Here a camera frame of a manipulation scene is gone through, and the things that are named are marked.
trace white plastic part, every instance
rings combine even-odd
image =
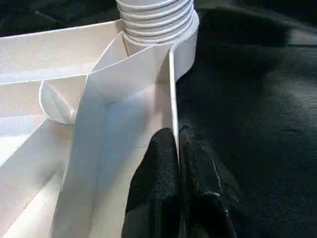
[[[87,74],[121,27],[118,20],[0,38],[0,83]]]
[[[130,180],[150,137],[163,127],[172,127],[178,141],[174,86],[193,63],[198,24],[195,13],[191,31],[169,54],[173,43],[150,46],[88,76],[52,238],[121,236]],[[182,49],[192,54],[183,55],[189,60],[184,66],[174,62],[166,66],[166,59],[182,56],[178,49],[183,44]]]
[[[116,0],[118,5],[136,9],[161,8],[182,0]]]
[[[39,102],[48,119],[63,124],[75,124],[78,105],[86,76],[44,80],[39,91]]]
[[[119,11],[134,15],[153,15],[161,12],[170,11],[171,9],[182,8],[190,0],[175,0],[170,4],[156,4],[146,6],[126,5],[121,1],[117,1]]]
[[[0,39],[0,140],[16,136],[10,127],[32,125],[1,163],[0,236],[120,237],[151,136],[172,127],[178,141],[175,81],[193,63],[198,24],[193,12],[190,27],[163,44],[133,41],[121,20]]]

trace black fabric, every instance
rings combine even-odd
[[[130,184],[123,238],[177,238],[180,224],[180,180],[171,129],[150,140]]]
[[[261,237],[315,238],[317,48],[213,41],[209,14],[177,83],[179,124],[206,134]]]
[[[206,138],[186,125],[179,138],[188,237],[258,238],[239,185]]]

